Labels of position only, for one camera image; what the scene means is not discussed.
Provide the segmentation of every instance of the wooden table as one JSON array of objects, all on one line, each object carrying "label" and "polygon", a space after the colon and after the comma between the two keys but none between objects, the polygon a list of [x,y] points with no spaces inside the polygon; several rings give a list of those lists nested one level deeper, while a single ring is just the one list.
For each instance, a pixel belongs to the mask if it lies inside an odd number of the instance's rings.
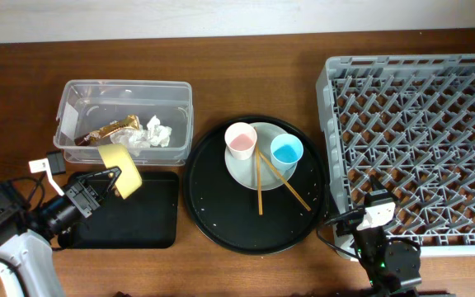
[{"label": "wooden table", "polygon": [[[314,85],[327,58],[472,52],[475,30],[0,45],[0,180],[27,175],[29,160],[54,149],[56,111],[71,79],[186,81],[194,90],[194,141],[223,120],[263,114],[296,125],[325,155]],[[68,173],[100,168],[67,167]],[[67,295],[329,295],[369,286],[358,263],[340,258],[314,235],[275,255],[227,251],[196,228],[180,201],[176,242],[168,249],[55,253]],[[421,275],[420,290],[475,295],[475,257],[425,258]]]}]

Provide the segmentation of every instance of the clear plastic container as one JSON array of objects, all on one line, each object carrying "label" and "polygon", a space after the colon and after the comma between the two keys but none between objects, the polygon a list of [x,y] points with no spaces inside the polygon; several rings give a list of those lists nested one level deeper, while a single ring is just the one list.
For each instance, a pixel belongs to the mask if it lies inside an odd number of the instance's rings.
[{"label": "clear plastic container", "polygon": [[[122,120],[139,117],[144,126],[153,117],[172,127],[166,148],[142,148],[131,158],[136,165],[184,165],[190,153],[194,107],[188,82],[72,80],[65,85],[56,120],[54,145],[71,163],[102,163],[96,146],[76,146],[74,139]],[[99,144],[110,144],[109,137]]]}]

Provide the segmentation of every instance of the chopsticks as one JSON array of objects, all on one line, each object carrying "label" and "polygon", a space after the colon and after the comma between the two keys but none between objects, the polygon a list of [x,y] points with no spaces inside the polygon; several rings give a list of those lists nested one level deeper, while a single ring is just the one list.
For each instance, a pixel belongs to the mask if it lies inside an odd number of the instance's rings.
[{"label": "chopsticks", "polygon": [[256,151],[256,177],[257,177],[257,206],[260,211],[260,215],[263,215],[263,201],[261,200],[261,164],[260,164],[260,150],[258,145],[254,148]]},{"label": "chopsticks", "polygon": [[[284,179],[284,177],[281,175],[281,173],[278,172],[276,167],[274,167],[274,165],[272,165],[272,163],[270,163],[270,161],[263,155],[263,153],[261,153],[260,151],[256,151],[256,153],[259,153],[259,155],[263,159],[263,161],[265,161],[265,163],[267,163],[267,165],[272,170],[272,172],[287,186],[287,188],[289,188],[289,191],[291,191],[291,193],[293,193],[294,197],[296,197],[296,199],[298,199],[298,201],[300,201],[300,203],[303,205],[303,207],[305,207],[305,209],[307,211],[311,211],[311,208],[309,207],[309,205],[307,203],[305,203],[305,201],[303,201],[302,197],[300,197],[300,195],[298,195],[298,193],[294,190],[294,188]],[[261,194],[258,193],[258,200],[260,200],[260,199],[261,199]]]}]

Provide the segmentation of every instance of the black tray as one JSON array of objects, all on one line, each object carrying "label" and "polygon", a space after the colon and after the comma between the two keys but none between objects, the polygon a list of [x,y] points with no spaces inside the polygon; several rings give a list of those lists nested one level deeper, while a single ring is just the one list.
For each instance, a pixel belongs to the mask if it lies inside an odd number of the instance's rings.
[{"label": "black tray", "polygon": [[[175,242],[179,177],[174,172],[141,172],[142,186],[126,200],[110,193],[85,224],[58,236],[66,248],[168,248]],[[108,179],[89,184],[97,189]]]},{"label": "black tray", "polygon": [[[300,138],[304,152],[289,184],[308,203],[310,212],[280,186],[262,192],[264,214],[258,214],[257,192],[238,184],[224,161],[224,132],[236,122],[267,122]],[[183,178],[191,218],[208,238],[235,252],[265,254],[290,248],[309,235],[325,213],[327,165],[305,134],[270,117],[242,117],[209,132],[190,153]]]}]

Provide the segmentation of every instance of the round black tray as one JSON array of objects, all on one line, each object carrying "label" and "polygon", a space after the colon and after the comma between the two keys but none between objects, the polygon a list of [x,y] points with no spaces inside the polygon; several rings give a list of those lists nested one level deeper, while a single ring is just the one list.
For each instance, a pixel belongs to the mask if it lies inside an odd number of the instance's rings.
[{"label": "round black tray", "polygon": [[[286,186],[280,186],[262,192],[264,214],[258,214],[257,191],[235,181],[224,162],[224,132],[236,122],[267,122],[300,138],[303,156],[288,182],[311,211]],[[246,116],[203,137],[190,153],[182,189],[191,218],[208,238],[235,252],[266,254],[290,248],[309,235],[325,213],[326,184],[327,165],[304,133],[282,120]]]}]

